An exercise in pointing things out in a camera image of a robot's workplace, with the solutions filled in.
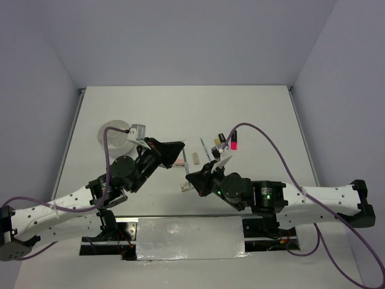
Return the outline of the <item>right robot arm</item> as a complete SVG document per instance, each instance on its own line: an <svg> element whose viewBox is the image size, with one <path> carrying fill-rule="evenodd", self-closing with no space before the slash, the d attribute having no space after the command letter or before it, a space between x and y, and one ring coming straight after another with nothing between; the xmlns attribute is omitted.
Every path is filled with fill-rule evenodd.
<svg viewBox="0 0 385 289"><path fill-rule="evenodd" d="M262 220L262 230L276 235L281 229L344 219L353 228L375 225L365 181L356 179L342 187L302 187L280 181L253 181L238 173L226 175L210 162L186 180L199 196L213 193L237 211L251 209Z"/></svg>

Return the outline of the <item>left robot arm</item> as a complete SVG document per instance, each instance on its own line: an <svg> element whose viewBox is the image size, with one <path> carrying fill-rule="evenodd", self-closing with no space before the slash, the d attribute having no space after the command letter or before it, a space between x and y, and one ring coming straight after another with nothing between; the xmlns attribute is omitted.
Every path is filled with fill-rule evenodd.
<svg viewBox="0 0 385 289"><path fill-rule="evenodd" d="M67 196L16 210L6 201L1 207L1 261L30 259L35 247L49 248L73 237L101 236L113 239L118 232L111 209L126 202L127 193L136 193L154 171L170 169L185 147L182 141L159 142L145 138L138 156L120 156L108 162L106 173Z"/></svg>

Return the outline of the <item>green clear pen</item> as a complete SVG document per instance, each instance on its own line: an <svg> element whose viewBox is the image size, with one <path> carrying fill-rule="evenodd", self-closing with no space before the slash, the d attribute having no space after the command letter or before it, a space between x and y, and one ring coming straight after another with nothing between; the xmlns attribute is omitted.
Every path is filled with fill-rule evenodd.
<svg viewBox="0 0 385 289"><path fill-rule="evenodd" d="M188 166L187 161L184 161L184 167L185 167L185 174L188 175L189 174L189 166Z"/></svg>

